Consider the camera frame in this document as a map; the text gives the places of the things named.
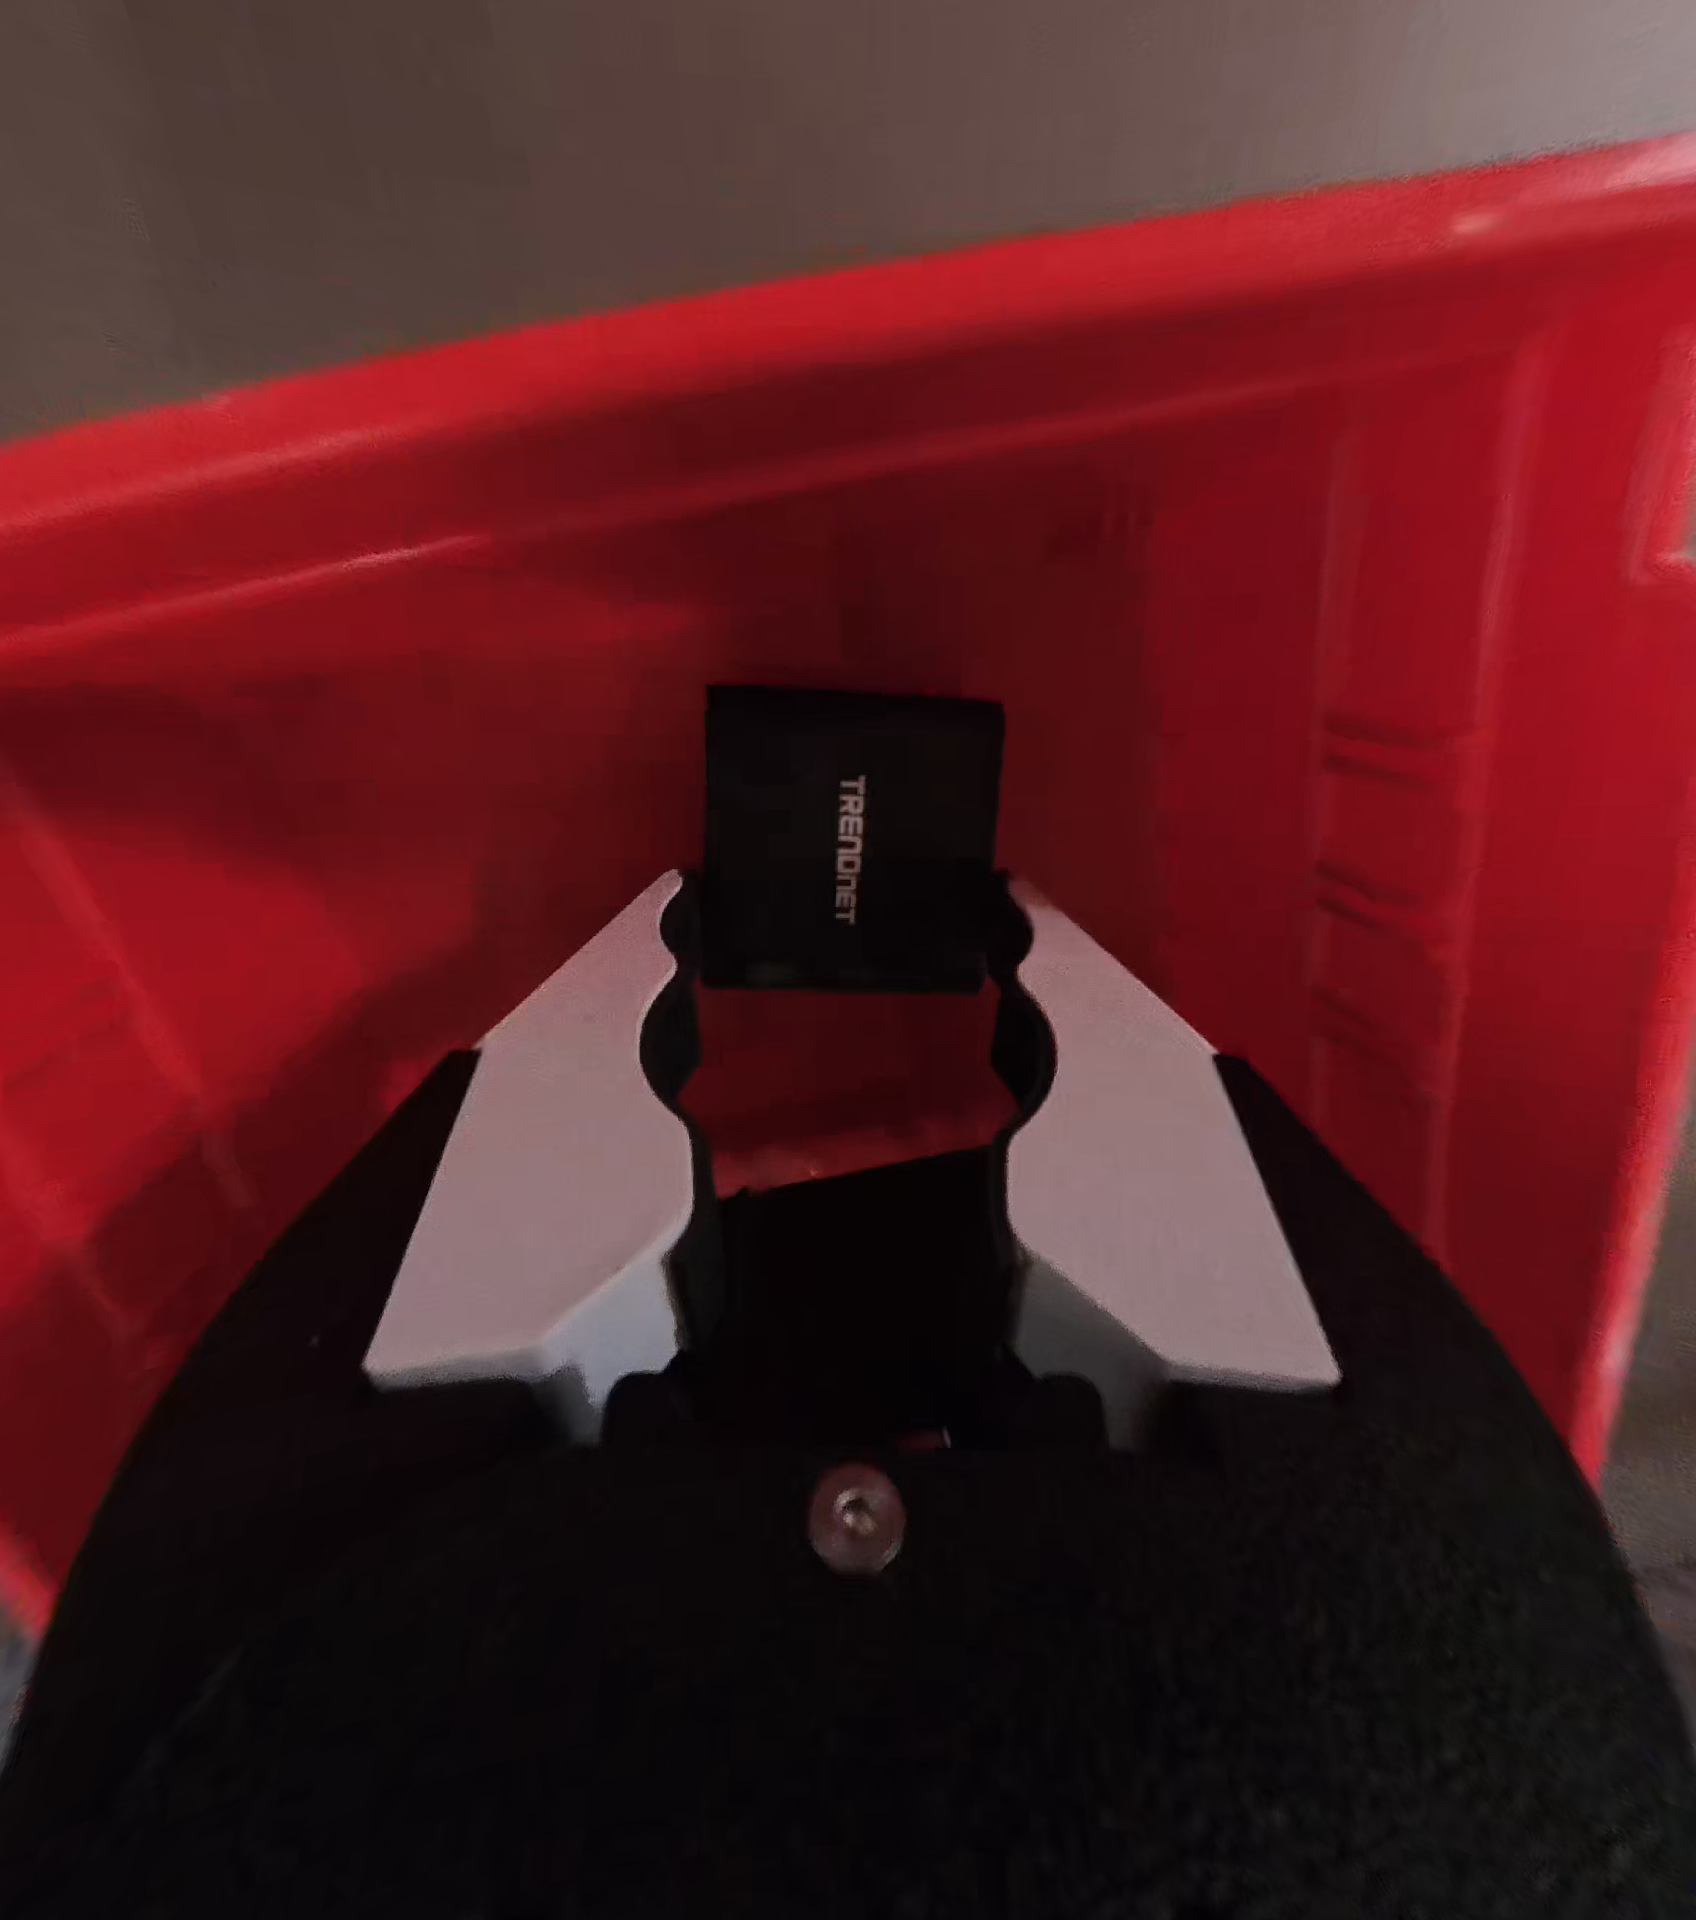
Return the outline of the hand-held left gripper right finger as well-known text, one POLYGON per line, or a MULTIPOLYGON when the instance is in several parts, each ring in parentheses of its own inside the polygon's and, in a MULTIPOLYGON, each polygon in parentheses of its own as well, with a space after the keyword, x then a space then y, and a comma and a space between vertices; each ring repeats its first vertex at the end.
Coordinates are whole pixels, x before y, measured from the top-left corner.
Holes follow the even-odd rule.
POLYGON ((1220 1076, 1220 1054, 1028 880, 1015 984, 1052 1072, 1004 1149, 1012 1352, 1088 1381, 1135 1449, 1174 1383, 1320 1393, 1340 1361, 1220 1076))

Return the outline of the black ethernet port adapter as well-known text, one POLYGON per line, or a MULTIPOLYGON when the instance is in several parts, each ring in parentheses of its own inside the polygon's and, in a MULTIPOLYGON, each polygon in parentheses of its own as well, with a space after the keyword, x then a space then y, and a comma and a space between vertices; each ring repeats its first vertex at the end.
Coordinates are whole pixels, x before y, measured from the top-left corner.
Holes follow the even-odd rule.
POLYGON ((997 916, 999 701, 714 684, 699 978, 974 996, 997 916))

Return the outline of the red plastic bin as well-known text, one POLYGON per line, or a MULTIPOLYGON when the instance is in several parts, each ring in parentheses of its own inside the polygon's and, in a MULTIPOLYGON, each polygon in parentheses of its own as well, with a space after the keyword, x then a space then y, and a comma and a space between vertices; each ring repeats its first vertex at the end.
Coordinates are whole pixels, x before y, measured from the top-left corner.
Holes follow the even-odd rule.
POLYGON ((266 1246, 699 839, 704 687, 1004 707, 999 855, 1601 1472, 1696 1050, 1696 134, 0 445, 0 1607, 266 1246))

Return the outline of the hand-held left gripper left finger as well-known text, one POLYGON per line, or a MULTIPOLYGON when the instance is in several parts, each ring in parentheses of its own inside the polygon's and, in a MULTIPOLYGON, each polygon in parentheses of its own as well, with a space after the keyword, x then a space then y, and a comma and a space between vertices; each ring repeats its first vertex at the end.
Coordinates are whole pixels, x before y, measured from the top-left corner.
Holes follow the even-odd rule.
POLYGON ((691 1134, 642 1061, 677 974, 652 880, 478 1043, 361 1357, 380 1389, 524 1383, 598 1437, 611 1389, 683 1344, 668 1255, 691 1221, 691 1134))

